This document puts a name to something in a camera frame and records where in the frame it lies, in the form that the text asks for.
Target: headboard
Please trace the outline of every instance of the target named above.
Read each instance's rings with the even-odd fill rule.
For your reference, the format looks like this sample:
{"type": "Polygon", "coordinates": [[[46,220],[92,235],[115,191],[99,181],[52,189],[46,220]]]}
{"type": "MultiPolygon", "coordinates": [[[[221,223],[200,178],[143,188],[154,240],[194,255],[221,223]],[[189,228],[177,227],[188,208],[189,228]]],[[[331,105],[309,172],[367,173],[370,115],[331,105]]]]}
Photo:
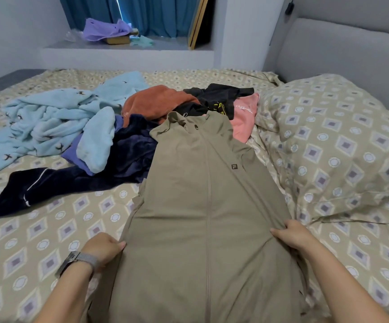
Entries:
{"type": "Polygon", "coordinates": [[[339,74],[389,109],[389,0],[285,0],[264,70],[284,81],[339,74]]]}

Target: blue curtain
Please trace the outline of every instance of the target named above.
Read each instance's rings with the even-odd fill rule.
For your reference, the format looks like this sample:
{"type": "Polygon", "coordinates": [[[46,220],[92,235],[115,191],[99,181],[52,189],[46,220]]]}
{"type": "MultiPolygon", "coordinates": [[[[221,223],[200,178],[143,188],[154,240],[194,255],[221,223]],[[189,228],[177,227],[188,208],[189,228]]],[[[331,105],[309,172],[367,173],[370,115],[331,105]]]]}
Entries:
{"type": "Polygon", "coordinates": [[[122,19],[142,35],[187,36],[197,0],[118,0],[122,19]]]}
{"type": "Polygon", "coordinates": [[[70,28],[84,30],[85,20],[93,18],[116,23],[121,18],[117,0],[60,0],[70,28]]]}

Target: white stripe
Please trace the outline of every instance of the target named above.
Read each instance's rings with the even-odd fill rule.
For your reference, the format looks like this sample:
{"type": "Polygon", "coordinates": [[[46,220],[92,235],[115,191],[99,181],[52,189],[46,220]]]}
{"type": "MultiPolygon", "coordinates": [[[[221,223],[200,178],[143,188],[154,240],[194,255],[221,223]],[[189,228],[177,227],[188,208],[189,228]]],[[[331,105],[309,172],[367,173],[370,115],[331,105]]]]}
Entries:
{"type": "MultiPolygon", "coordinates": [[[[36,180],[29,188],[27,188],[26,192],[29,191],[30,188],[32,188],[32,187],[36,184],[36,182],[38,182],[38,181],[42,178],[42,175],[45,173],[46,170],[48,170],[48,168],[45,168],[45,170],[42,171],[42,173],[40,174],[39,178],[37,178],[37,180],[36,180]]],[[[26,205],[27,205],[28,207],[30,207],[29,201],[26,200],[26,195],[25,195],[25,194],[24,194],[24,196],[23,196],[23,199],[24,199],[26,205]]]]}

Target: silver watch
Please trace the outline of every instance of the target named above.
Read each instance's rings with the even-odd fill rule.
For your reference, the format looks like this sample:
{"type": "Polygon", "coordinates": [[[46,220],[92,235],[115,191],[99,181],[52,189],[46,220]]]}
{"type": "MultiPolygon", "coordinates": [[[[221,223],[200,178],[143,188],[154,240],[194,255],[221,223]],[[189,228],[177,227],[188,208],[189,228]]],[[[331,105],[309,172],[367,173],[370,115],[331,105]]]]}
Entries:
{"type": "Polygon", "coordinates": [[[68,257],[66,257],[62,265],[58,268],[57,272],[55,273],[55,276],[57,278],[61,277],[61,275],[69,267],[69,265],[77,261],[87,262],[88,264],[91,265],[91,267],[93,268],[93,273],[91,273],[90,276],[90,280],[91,280],[94,272],[97,270],[97,268],[100,265],[99,260],[93,255],[81,253],[79,251],[71,251],[69,253],[68,257]]]}

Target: jacket zipper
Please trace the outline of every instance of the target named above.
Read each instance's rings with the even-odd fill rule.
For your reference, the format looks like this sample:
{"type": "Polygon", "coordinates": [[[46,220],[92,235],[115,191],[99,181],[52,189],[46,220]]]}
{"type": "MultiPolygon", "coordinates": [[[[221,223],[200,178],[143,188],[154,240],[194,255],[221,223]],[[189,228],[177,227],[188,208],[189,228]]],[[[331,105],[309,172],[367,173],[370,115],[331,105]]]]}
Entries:
{"type": "Polygon", "coordinates": [[[210,240],[211,240],[211,175],[209,172],[208,148],[205,145],[206,173],[208,179],[208,203],[206,205],[206,306],[205,306],[205,323],[211,322],[211,288],[209,281],[209,262],[210,262],[210,240]]]}

